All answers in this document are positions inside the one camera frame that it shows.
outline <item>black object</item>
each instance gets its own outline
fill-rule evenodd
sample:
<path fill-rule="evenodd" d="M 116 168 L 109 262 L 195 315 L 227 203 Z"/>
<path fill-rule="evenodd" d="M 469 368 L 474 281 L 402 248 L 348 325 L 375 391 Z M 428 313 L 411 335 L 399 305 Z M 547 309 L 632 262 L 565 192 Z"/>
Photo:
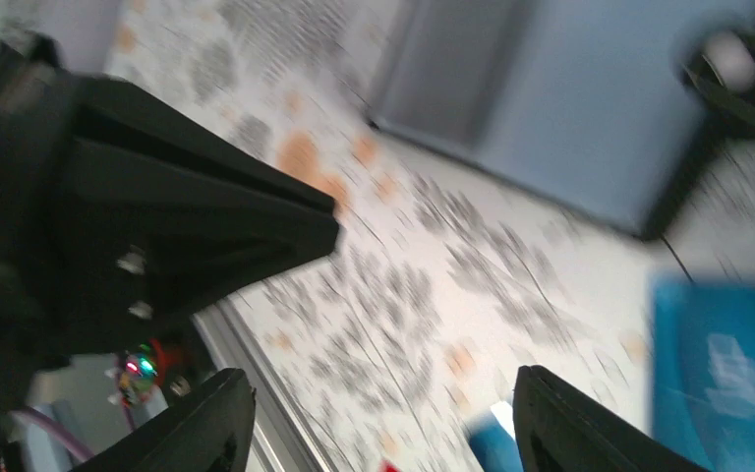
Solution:
<path fill-rule="evenodd" d="M 681 205 L 696 188 L 704 172 L 719 156 L 728 139 L 755 140 L 755 84 L 745 91 L 729 90 L 705 57 L 704 45 L 713 35 L 730 32 L 738 36 L 755 62 L 755 30 L 723 27 L 701 38 L 681 64 L 679 79 L 705 102 L 710 114 L 685 151 L 684 158 L 664 188 L 664 197 L 655 205 L 642 239 L 664 234 Z"/>
<path fill-rule="evenodd" d="M 166 378 L 160 385 L 166 403 L 171 406 L 190 391 L 195 391 L 204 379 L 216 372 L 216 368 L 192 321 L 184 322 L 180 328 L 169 331 L 159 340 L 164 349 L 168 346 L 169 349 L 183 351 L 183 362 L 169 366 Z"/>
<path fill-rule="evenodd" d="M 0 415 L 35 372 L 180 326 L 339 231 L 328 195 L 131 84 L 59 69 L 52 44 L 0 55 Z"/>
<path fill-rule="evenodd" d="M 1 447 L 0 472 L 25 472 L 22 446 L 18 442 L 8 442 Z"/>
<path fill-rule="evenodd" d="M 74 472 L 238 472 L 250 453 L 256 401 L 224 369 Z"/>
<path fill-rule="evenodd" d="M 513 423 L 525 472 L 702 472 L 542 366 L 519 368 Z"/>

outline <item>red object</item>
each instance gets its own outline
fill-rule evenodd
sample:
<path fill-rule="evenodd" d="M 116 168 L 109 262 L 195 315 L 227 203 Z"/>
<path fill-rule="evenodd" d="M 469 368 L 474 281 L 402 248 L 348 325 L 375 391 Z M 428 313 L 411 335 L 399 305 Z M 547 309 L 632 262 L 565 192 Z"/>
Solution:
<path fill-rule="evenodd" d="M 160 345 L 157 339 L 153 338 L 148 342 L 151 344 L 151 348 L 154 349 L 154 354 L 157 358 L 157 377 L 154 380 L 154 384 L 160 387 L 163 385 L 163 378 L 166 377 L 166 370 L 169 367 L 167 366 L 166 353 L 163 352 L 163 346 Z"/>
<path fill-rule="evenodd" d="M 392 465 L 392 464 L 384 461 L 380 465 L 380 472 L 401 472 L 401 471 L 399 471 L 397 468 L 395 468 L 394 465 Z"/>

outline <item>blue object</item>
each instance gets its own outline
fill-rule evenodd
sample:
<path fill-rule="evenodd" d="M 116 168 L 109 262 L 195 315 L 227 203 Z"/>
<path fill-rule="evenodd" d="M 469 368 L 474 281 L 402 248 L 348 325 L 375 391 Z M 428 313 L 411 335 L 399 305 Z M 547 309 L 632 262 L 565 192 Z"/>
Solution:
<path fill-rule="evenodd" d="M 494 404 L 468 428 L 467 443 L 485 472 L 523 472 L 512 405 L 513 399 Z"/>
<path fill-rule="evenodd" d="M 653 437 L 717 472 L 755 471 L 755 287 L 655 290 Z"/>
<path fill-rule="evenodd" d="M 58 421 L 55 405 L 45 403 L 32 408 L 51 420 Z M 37 425 L 29 425 L 25 430 L 22 456 L 29 472 L 67 472 L 75 465 L 68 449 Z"/>

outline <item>metal frame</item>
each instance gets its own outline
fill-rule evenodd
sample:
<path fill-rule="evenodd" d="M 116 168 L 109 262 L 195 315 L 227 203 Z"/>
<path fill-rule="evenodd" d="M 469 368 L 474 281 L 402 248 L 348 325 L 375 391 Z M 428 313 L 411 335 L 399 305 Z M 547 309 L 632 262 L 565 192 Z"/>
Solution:
<path fill-rule="evenodd" d="M 222 300 L 195 315 L 193 323 L 215 368 L 243 369 L 256 389 L 252 447 L 265 469 L 269 472 L 337 472 L 291 392 L 285 388 L 236 308 Z"/>

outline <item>floral patterned tablecloth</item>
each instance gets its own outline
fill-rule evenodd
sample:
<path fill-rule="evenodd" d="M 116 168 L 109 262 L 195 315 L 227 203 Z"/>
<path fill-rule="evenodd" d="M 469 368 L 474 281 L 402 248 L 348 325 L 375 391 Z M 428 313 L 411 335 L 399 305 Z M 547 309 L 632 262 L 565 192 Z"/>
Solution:
<path fill-rule="evenodd" d="M 373 133 L 398 0 L 129 0 L 110 74 L 333 195 L 337 253 L 230 300 L 340 470 L 478 470 L 468 418 L 543 364 L 647 429 L 648 285 L 755 277 L 755 145 L 650 247 Z"/>

